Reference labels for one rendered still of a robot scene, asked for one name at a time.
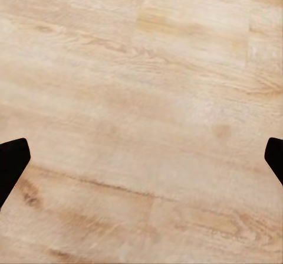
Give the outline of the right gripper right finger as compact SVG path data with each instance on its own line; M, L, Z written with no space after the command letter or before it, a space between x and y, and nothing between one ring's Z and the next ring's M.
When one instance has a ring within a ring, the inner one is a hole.
M283 185L283 140L269 138L264 158Z

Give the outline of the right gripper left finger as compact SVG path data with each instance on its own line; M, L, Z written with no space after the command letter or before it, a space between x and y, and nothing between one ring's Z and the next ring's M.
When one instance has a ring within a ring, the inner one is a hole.
M25 138L0 144L0 209L31 159Z

